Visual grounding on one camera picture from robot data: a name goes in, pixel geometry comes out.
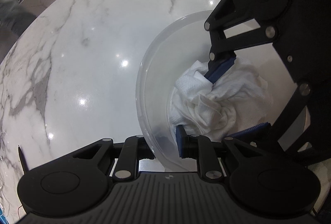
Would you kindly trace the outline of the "clear plastic bowl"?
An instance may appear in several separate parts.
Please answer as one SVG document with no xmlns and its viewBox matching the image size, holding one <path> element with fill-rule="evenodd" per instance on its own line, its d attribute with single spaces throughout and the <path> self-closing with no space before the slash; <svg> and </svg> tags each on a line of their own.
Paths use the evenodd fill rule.
<svg viewBox="0 0 331 224">
<path fill-rule="evenodd" d="M 216 82 L 206 79 L 209 11 L 178 19 L 146 51 L 136 83 L 136 108 L 143 135 L 167 171 L 193 171 L 181 158 L 176 126 L 189 135 L 223 137 L 274 123 L 297 85 L 271 44 L 237 52 L 234 65 Z"/>
</svg>

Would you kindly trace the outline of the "white cloth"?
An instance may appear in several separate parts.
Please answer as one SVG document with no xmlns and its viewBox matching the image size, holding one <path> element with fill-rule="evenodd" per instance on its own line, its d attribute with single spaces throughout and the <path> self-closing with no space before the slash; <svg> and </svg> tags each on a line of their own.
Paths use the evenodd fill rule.
<svg viewBox="0 0 331 224">
<path fill-rule="evenodd" d="M 196 61 L 175 82 L 168 110 L 173 135 L 182 125 L 188 135 L 218 142 L 265 120 L 272 95 L 249 60 L 238 57 L 215 83 L 205 78 L 206 72 L 207 63 Z"/>
</svg>

